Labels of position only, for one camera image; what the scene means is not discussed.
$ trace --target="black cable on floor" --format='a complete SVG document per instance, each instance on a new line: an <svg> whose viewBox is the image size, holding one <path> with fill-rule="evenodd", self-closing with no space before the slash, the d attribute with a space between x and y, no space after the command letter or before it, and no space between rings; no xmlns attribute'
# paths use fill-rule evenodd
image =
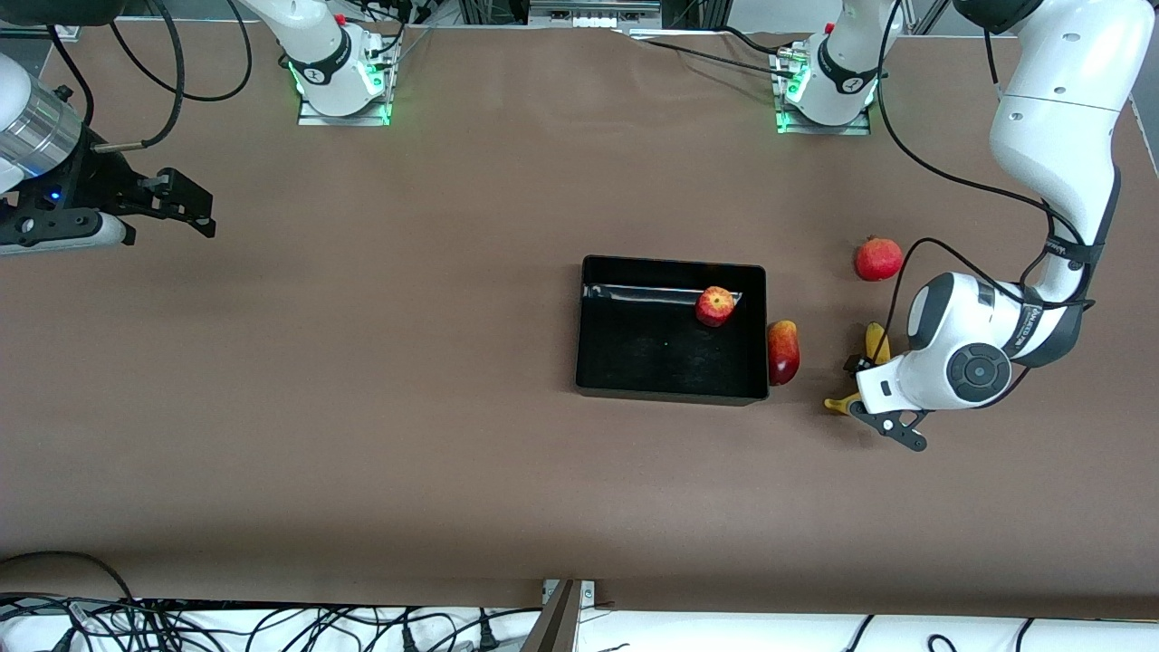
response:
<svg viewBox="0 0 1159 652"><path fill-rule="evenodd" d="M57 54L64 60L65 65L68 66L68 72L72 73L73 79L76 80L76 85L80 86L80 91L85 95L85 117L82 118L85 125L88 126L93 124L93 111L96 109L96 103L93 102L93 89L88 87L88 81L85 81L85 75L80 73L80 68L76 67L76 63L72 60L68 56L68 51L65 50L64 43L60 43L60 35L57 34L57 25L50 24L45 25L49 30L49 38L52 39L52 47L56 49Z"/></svg>
<svg viewBox="0 0 1159 652"><path fill-rule="evenodd" d="M709 54L708 52L700 52L698 50L690 50L690 49L683 47L680 45L672 45L671 43L661 43L661 42L658 42L656 39L653 39L653 38L643 38L641 41L643 43L649 44L649 45L655 45L657 47L664 47L664 49L668 49L668 50L676 50L677 52L684 52L686 54L693 54L693 56L701 57L701 58L705 58L705 59L710 59L713 61L720 61L722 64L728 64L730 66L737 66L737 67L741 67L741 68L755 69L757 72L763 72L765 74L772 74L772 75L775 75L775 76L782 76L785 79L792 79L793 78L793 73L790 73L789 71L773 69L773 68L767 67L767 66L757 66L757 65L753 65L753 64L746 64L744 61L737 61L737 60L734 60L734 59L726 59L724 57L717 57L716 54Z"/></svg>
<svg viewBox="0 0 1159 652"><path fill-rule="evenodd" d="M869 623L873 621L873 617L874 617L874 614L869 614L868 616L865 617L865 620L861 621L861 624L858 625L858 631L855 631L853 633L853 640L850 642L850 646L845 649L845 652L855 652L857 651L858 645L861 644L861 637L865 636L866 628L869 627Z"/></svg>
<svg viewBox="0 0 1159 652"><path fill-rule="evenodd" d="M1022 638L1026 637L1026 630L1030 629L1032 623L1034 623L1034 618L1027 618L1018 629L1018 636L1014 638L1014 652L1022 652Z"/></svg>
<svg viewBox="0 0 1159 652"><path fill-rule="evenodd" d="M525 609L509 609L506 611L500 611L497 614L491 614L491 615L487 616L487 620L488 621L494 621L495 618L502 618L504 616L513 616L516 614L530 614L532 611L542 611L542 609L540 609L539 607L529 607L529 608L525 608ZM453 642L455 639L458 639L459 635L461 635L461 633L471 630L472 628L479 627L479 624L482 623L482 621L483 621L482 618L472 621L472 622L462 625L461 628L452 631L451 633L449 633L445 637L443 637L438 643L436 643L435 645L431 645L430 647L428 647L427 652L436 652L436 650L438 650L443 645L447 644L449 642L452 642L451 643L451 647L454 647L454 643Z"/></svg>
<svg viewBox="0 0 1159 652"><path fill-rule="evenodd" d="M238 86L234 87L234 89L229 90L228 93L223 93L220 95L194 95L192 93L183 93L182 96L187 100L192 100L195 102L221 102L228 100L229 97L238 95L239 93L242 91L242 89L246 88L246 86L249 83L249 78L254 72L254 49L249 43L249 30L246 29L246 22L242 20L241 12L238 10L238 6L234 3L234 1L233 0L225 0L225 1L229 5L229 10L233 12L233 17L238 21L238 28L241 29L241 39L242 43L245 43L246 45L246 72L241 75L241 81L238 82ZM140 59L137 58L137 54L133 53L132 49L129 47L129 43L125 42L124 36L122 36L121 30L117 28L116 22L109 23L109 27L112 29L112 36L117 39L117 44L121 45L122 50L124 50L125 56L129 57L129 60L132 61L134 66L137 66L137 69L141 71L141 73L145 74L145 76L150 78L150 80L152 80L153 83L156 83L158 86L165 88L169 93L177 91L176 88L169 86L161 78L153 74L153 71L148 69L145 66L145 64L143 64Z"/></svg>
<svg viewBox="0 0 1159 652"><path fill-rule="evenodd" d="M930 635L930 638L926 639L926 651L927 652L939 652L936 649L934 649L934 643L939 643L939 642L945 643L946 646L949 647L949 652L957 652L957 647L954 647L954 642L950 640L950 639L948 639L948 638L946 638L945 636L942 636L940 633L932 633L932 635Z"/></svg>

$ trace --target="white floor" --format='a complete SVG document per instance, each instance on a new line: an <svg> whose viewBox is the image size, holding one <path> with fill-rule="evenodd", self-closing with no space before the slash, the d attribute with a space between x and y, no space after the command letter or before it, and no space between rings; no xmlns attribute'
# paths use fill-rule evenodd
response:
<svg viewBox="0 0 1159 652"><path fill-rule="evenodd" d="M400 609L379 609L379 617L386 622L401 613ZM459 625L474 621L479 610L423 609L423 614L446 613ZM188 613L184 617L204 628L231 629L239 632L253 630L268 611L202 611ZM364 620L373 620L371 609L355 613ZM267 624L279 623L290 616L279 615ZM250 652L283 652L286 643L305 629L318 611L308 610L291 620L276 624L255 636ZM493 621L493 629L500 640L525 636L534 624L537 614L519 614ZM840 652L846 650L861 623L862 616L801 616L801 615L743 615L743 614L676 614L644 611L595 611L583 613L577 635L577 652L606 652L620 647L626 652L717 652L743 650L745 652ZM867 628L857 652L927 652L926 640L933 633L941 633L953 640L962 652L1013 652L1020 618L974 618L930 616L879 616ZM68 621L64 616L24 616L0 624L0 647L5 652L43 652L51 650L59 640ZM373 625L343 622L349 633L328 630L319 637L314 652L358 652L373 637ZM94 632L103 631L100 625L87 622ZM427 652L431 645L451 631L445 618L429 618L413 625L413 633L420 651ZM214 638L226 652L242 652L247 636L216 635ZM305 637L289 652L301 650ZM479 630L464 633L459 639L478 643ZM127 638L122 639L126 645ZM216 650L202 639L206 647ZM73 652L88 652L81 637L73 638ZM401 628L395 627L378 643L378 652L401 650ZM949 652L943 644L934 646L936 652ZM1035 621L1027 631L1023 652L1154 652L1159 650L1159 624L1088 621ZM121 652L111 639L94 639L94 652Z"/></svg>

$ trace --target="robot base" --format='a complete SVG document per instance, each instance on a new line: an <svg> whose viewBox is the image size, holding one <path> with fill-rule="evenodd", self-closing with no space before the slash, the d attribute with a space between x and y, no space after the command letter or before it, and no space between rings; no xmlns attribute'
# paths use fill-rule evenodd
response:
<svg viewBox="0 0 1159 652"><path fill-rule="evenodd" d="M831 126L818 124L801 112L788 101L790 93L800 93L800 85L807 82L809 67L806 65L808 56L802 56L803 41L793 43L792 47L781 47L777 54L768 56L768 66L777 71L789 71L795 76L785 79L771 75L773 80L773 105L777 110L778 133L823 133L829 135L868 135L869 134L869 104L873 103L873 94L869 95L869 103L861 109L858 117L848 124Z"/></svg>
<svg viewBox="0 0 1159 652"><path fill-rule="evenodd" d="M298 124L312 126L387 126L391 124L391 111L394 107L394 87L399 79L399 54L402 50L401 39L388 51L382 52L377 58L371 59L371 65L382 66L381 71L370 72L369 79L372 83L381 83L382 93L372 98L362 109L347 116L328 116L319 112L312 107L301 94L299 87L298 96Z"/></svg>

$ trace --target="brown table surface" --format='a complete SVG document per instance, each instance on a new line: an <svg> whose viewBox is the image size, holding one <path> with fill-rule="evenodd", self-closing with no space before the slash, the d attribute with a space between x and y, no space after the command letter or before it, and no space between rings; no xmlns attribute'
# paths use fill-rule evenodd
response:
<svg viewBox="0 0 1159 652"><path fill-rule="evenodd" d="M124 29L172 75L160 24ZM994 410L931 417L913 454L821 408L889 299L853 247L936 235L1012 278L1041 214L924 171L876 116L780 135L760 73L604 30L439 30L395 124L298 127L250 31L246 91L130 154L210 189L217 239L138 218L132 248L2 261L3 551L94 552L159 596L495 605L574 576L621 608L1159 611L1159 184L1130 110L1078 349ZM189 90L232 87L236 28L181 32ZM156 130L169 95L108 30L72 50L105 138ZM889 69L913 148L1012 186L981 41L903 39ZM743 409L578 396L588 254L764 265L801 373ZM917 256L903 309L945 269ZM115 591L76 564L5 583Z"/></svg>

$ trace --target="black cable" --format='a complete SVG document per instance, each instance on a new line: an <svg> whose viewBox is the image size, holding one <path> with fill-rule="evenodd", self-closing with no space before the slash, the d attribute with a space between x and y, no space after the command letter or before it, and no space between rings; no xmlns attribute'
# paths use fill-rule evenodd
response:
<svg viewBox="0 0 1159 652"><path fill-rule="evenodd" d="M371 8L370 2L365 0L359 3L359 7L363 9L364 13L370 14L370 17L372 19L381 16L389 21L402 22L402 20L399 16L392 16L389 13L387 13L386 9L382 8L381 2L379 3L379 7L377 9Z"/></svg>
<svg viewBox="0 0 1159 652"><path fill-rule="evenodd" d="M299 638L306 636L306 633L309 632L309 630L312 630L312 629L314 629L316 627L318 621L320 618L322 618L322 609L319 609L318 611L319 611L318 618L315 618L314 621L312 621L308 625L306 625L306 629L299 631L297 636L294 636L293 638L291 638L290 643L286 643L285 646L282 647L282 652L290 652L290 649L293 647L294 643L298 643Z"/></svg>
<svg viewBox="0 0 1159 652"><path fill-rule="evenodd" d="M1027 618L1022 627L1018 629L1018 636L1014 638L1014 652L1022 652L1022 637L1026 636L1026 630L1030 629L1030 623L1034 618Z"/></svg>
<svg viewBox="0 0 1159 652"><path fill-rule="evenodd" d="M684 16L687 16L688 12L691 12L692 9L695 9L697 7L699 7L699 6L704 5L704 3L705 3L705 0L693 0L692 2L688 2L688 6L685 7L684 10L680 12L680 14L677 15L675 19L672 19L672 22L670 22L668 24L668 29L672 29L673 27L676 27L676 23L678 23L681 20L684 20Z"/></svg>
<svg viewBox="0 0 1159 652"><path fill-rule="evenodd" d="M491 630L491 620L487 615L487 610L482 607L479 608L479 652L491 652L500 646L500 642L495 638L495 631Z"/></svg>
<svg viewBox="0 0 1159 652"><path fill-rule="evenodd" d="M394 625L401 623L404 620L404 617L407 616L407 614L409 614L409 613L410 613L410 608L407 607L407 609L403 610L402 615L400 615L400 616L395 617L393 621L386 623L386 627L382 628L381 630L379 630L378 633L374 635L374 638L372 638L370 640L370 644L366 645L365 649L363 649L363 652L373 652L374 646L378 645L378 640L380 638L382 638L384 636L386 636L386 632L388 632L391 630L391 628L393 628ZM378 616L378 611L377 610L374 611L374 615Z"/></svg>
<svg viewBox="0 0 1159 652"><path fill-rule="evenodd" d="M1004 391L1003 394L998 395L998 398L996 398L994 401L987 403L986 405L978 406L977 410L993 408L993 406L998 405L999 403L1006 401L1006 397L1011 396L1014 393L1014 390L1016 390L1018 387L1022 384L1022 379L1026 379L1026 376L1029 373L1030 373L1030 368L1029 367L1023 367L1022 368L1022 373L1019 374L1016 379L1014 379L1014 382L1011 383L1011 387L1006 388L1006 391Z"/></svg>
<svg viewBox="0 0 1159 652"><path fill-rule="evenodd" d="M56 49L57 54L64 60L65 65L68 66L68 72L72 73L73 79L76 80L76 85L80 86L81 94L85 95L85 126L93 124L93 110L96 104L93 102L93 89L88 87L88 82L85 81L85 75L80 73L80 68L76 67L76 63L72 60L68 56L68 51L65 50L64 43L60 43L60 35L57 34L57 25L50 24L45 25L49 30L49 38L52 39L52 47Z"/></svg>
<svg viewBox="0 0 1159 652"><path fill-rule="evenodd" d="M510 610L506 610L506 611L500 611L497 614L491 614L490 616L487 616L487 620L494 621L495 618L502 618L504 616L513 616L516 614L530 614L532 611L542 611L542 609L540 609L539 607L529 607L529 608L524 608L524 609L510 609ZM430 647L428 647L427 652L435 652L436 650L438 650L439 647L442 647L444 644L446 644L449 640L455 640L455 639L458 639L459 635L466 632L467 630L469 630L469 629L472 629L474 627L478 627L481 622L482 622L482 620L476 620L476 621L473 621L471 623L467 623L467 624L462 625L461 628L459 628L459 629L452 631L451 633L446 635L445 637L443 637L443 639L439 640L438 643L436 643L435 645L431 645Z"/></svg>
<svg viewBox="0 0 1159 652"><path fill-rule="evenodd" d="M866 628L869 627L869 622L873 621L873 617L874 614L869 614L861 621L861 624L858 625L858 631L853 633L853 640L850 642L850 646L845 649L845 652L854 652L858 649L858 645L861 644L861 637L865 636Z"/></svg>
<svg viewBox="0 0 1159 652"><path fill-rule="evenodd" d="M928 652L938 652L936 650L934 650L934 643L939 640L945 643L949 647L949 652L957 652L957 647L954 647L954 642L940 633L930 635L930 638L926 639L926 650Z"/></svg>
<svg viewBox="0 0 1159 652"><path fill-rule="evenodd" d="M789 46L789 45L793 44L793 42L790 41L788 43L785 43L782 45L778 45L775 47L767 47L767 46L761 45L760 43L757 43L756 41L749 38L748 34L741 31L739 29L736 29L735 27L729 27L727 24L721 25L721 27L714 27L714 28L712 28L712 30L713 31L720 31L720 32L723 32L723 34L731 34L732 36L739 38L742 43L744 43L749 47L752 47L753 50L756 50L756 51L758 51L758 52L760 52L763 54L775 54L778 52L778 50L780 50L781 47L787 47L787 46Z"/></svg>
<svg viewBox="0 0 1159 652"><path fill-rule="evenodd" d="M274 616L277 616L278 614L285 614L286 611L290 611L290 609L275 609L274 611L271 611L270 614L268 614L267 616L264 616L261 621L258 621L258 624L255 625L254 629L252 629L249 631L238 631L238 630L228 630L228 629L207 629L207 628L206 629L202 629L202 628L197 628L197 629L195 629L195 628L175 628L175 630L177 632L181 632L181 633L201 633L201 635L210 633L210 635L227 635L227 636L253 636L253 635L255 635L257 632L270 630L270 629L274 629L274 628L279 627L279 625L284 625L284 624L289 623L290 621L292 621L292 620L297 618L298 616L300 616L300 615L302 615L302 614L306 613L305 609L299 609L297 611L294 611L293 614L290 614L285 618L282 618L280 621L277 621L277 622L274 622L274 623L269 623L269 624L264 624L265 621L268 621L269 618L271 618Z"/></svg>
<svg viewBox="0 0 1159 652"><path fill-rule="evenodd" d="M901 8L901 6L902 6L902 1L901 0L897 0L896 2L894 2L894 9L890 12L889 20L885 22L887 25L894 24L894 19L897 16L897 10ZM877 52L877 68L879 69L882 69L882 66L885 65L885 47L889 45L889 34L890 34L890 30L885 29L884 34L881 37L881 49ZM1000 195L1003 197L1008 197L1011 199L1014 199L1014 200L1018 200L1018 202L1022 202L1022 203L1032 205L1032 206L1034 206L1034 207L1036 207L1038 210L1045 211L1047 214L1049 214L1050 217L1052 217L1056 220L1058 220L1063 226L1066 227L1067 230L1071 232L1071 235L1074 236L1074 241L1078 244L1085 244L1086 243L1086 242L1083 241L1083 237L1079 235L1078 229L1074 227L1074 225L1071 222L1071 220L1067 219L1066 217L1064 217L1062 213L1059 213L1055 208L1052 208L1050 206L1050 204L1048 204L1047 202L1033 199L1030 197L1027 197L1025 195L1020 195L1018 192L1013 192L1011 190L1004 190L1003 188L997 188L994 185L987 185L985 183L978 183L977 181L970 181L969 178L963 178L961 176L950 174L948 171L942 170L941 168L939 168L936 166L933 166L933 164L926 162L921 156L919 156L918 154L913 153L913 151L910 149L905 145L905 142L902 141L901 137L897 135L897 131L894 130L894 124L889 119L889 111L885 109L885 93L884 93L884 88L883 87L884 87L884 83L882 83L882 79L879 79L877 80L877 104L881 107L881 120L885 125L885 131L889 132L889 137L894 140L894 144L896 144L897 147L899 149L902 149L903 153L905 153L905 155L910 156L910 159L912 159L913 162L920 164L921 167L924 167L927 170L936 174L938 176L941 176L942 178L946 178L947 181L953 181L954 183L960 183L962 185L965 185L968 188L974 188L976 190L983 190L985 192L991 192L991 193L994 193L994 195Z"/></svg>
<svg viewBox="0 0 1159 652"><path fill-rule="evenodd" d="M722 64L728 64L730 66L737 66L737 67L742 67L742 68L755 69L757 72L763 72L763 73L772 74L772 75L775 75L775 76L783 76L785 79L792 79L793 78L793 73L790 73L789 71L773 69L773 68L765 67L765 66L756 66L756 65L752 65L752 64L746 64L744 61L735 61L732 59L726 59L724 57L717 57L716 54L709 54L707 52L699 52L697 50L690 50L687 47L681 47L679 45L672 45L671 43L661 43L661 42L651 39L651 38L644 38L642 41L644 43L648 43L649 45L655 45L657 47L665 47L668 50L676 50L677 52L685 52L687 54L694 54L697 57L704 57L706 59L712 59L714 61L720 61Z"/></svg>
<svg viewBox="0 0 1159 652"><path fill-rule="evenodd" d="M302 615L305 613L306 613L306 609L302 609L301 611L294 614L292 617L296 618L296 617L298 617L298 616L300 616L300 615ZM246 650L245 650L245 652L250 652L250 650L254 646L254 638L257 636L257 632L262 631L263 625L265 624L265 621L272 618L276 614L277 614L277 611L270 611L269 614L267 614L265 616L263 616L262 620L257 621L257 624L254 625L254 631L252 631L249 633L249 638L246 639ZM279 622L277 624L284 624L285 622L287 622L287 621L282 621L282 622Z"/></svg>
<svg viewBox="0 0 1159 652"><path fill-rule="evenodd" d="M169 8L165 6L165 0L150 1L153 2L158 13L165 19L165 27L169 31L169 41L173 42L173 58L177 69L177 81L176 88L173 89L173 108L169 109L169 118L155 135L141 140L141 148L156 145L161 140L165 140L166 135L173 131L173 127L177 124L177 116L181 115L181 101L185 97L185 53L181 51L181 36L177 34L177 25L173 22L173 16L169 14Z"/></svg>
<svg viewBox="0 0 1159 652"><path fill-rule="evenodd" d="M238 6L234 3L234 1L233 0L225 0L225 1L229 5L229 10L233 12L233 17L238 21L238 28L241 29L241 41L242 43L246 44L246 72L245 74L241 75L241 81L238 82L238 86L233 90L229 90L228 93L223 93L220 95L194 95L192 93L184 93L183 96L187 100L192 100L195 102L221 102L224 100L228 100L229 97L235 96L238 93L241 93L243 88L246 88L246 86L249 83L249 76L254 72L254 49L249 43L249 30L246 29L246 22L242 20L241 12L238 10ZM125 42L124 36L121 35L121 30L117 29L116 22L109 23L109 27L112 29L112 36L117 39L117 44L121 45L122 50L124 50L125 56L129 57L129 60L132 61L134 66L137 66L137 69L141 71L141 73L144 73L145 76L150 78L153 81L153 83L156 83L158 86L165 88L169 93L177 91L176 88L169 86L161 78L153 74L151 69L145 67L145 64L143 64L140 59L137 58L137 54L133 53L132 49L129 47L129 43Z"/></svg>
<svg viewBox="0 0 1159 652"><path fill-rule="evenodd" d="M104 574L112 578L112 581L117 583L117 587L121 589L122 593L125 594L125 598L127 600L133 599L133 593L129 591L129 585L125 584L125 579L121 577L121 573L118 573L116 569L114 569L112 566L105 564L101 559L87 552L74 552L72 550L37 550L36 552L23 552L21 555L13 555L12 557L6 557L3 559L0 559L0 566L5 566L7 564L13 564L16 562L25 562L28 559L41 559L45 557L65 557L70 559L81 559L83 562L88 562L89 564L93 564L99 569L101 569L102 571L104 571ZM37 595L35 594L29 594L28 596L37 598Z"/></svg>
<svg viewBox="0 0 1159 652"><path fill-rule="evenodd" d="M399 31L394 32L394 38L391 39L391 43L382 45L380 50L374 50L373 52L371 52L371 56L377 57L384 52L389 52L391 49L398 45L399 41L402 39L402 32L406 31L406 29L407 29L407 23L399 23Z"/></svg>
<svg viewBox="0 0 1159 652"><path fill-rule="evenodd" d="M990 30L982 30L982 39L986 43L986 64L990 65L990 81L998 86L998 66L994 65L994 45L990 42Z"/></svg>

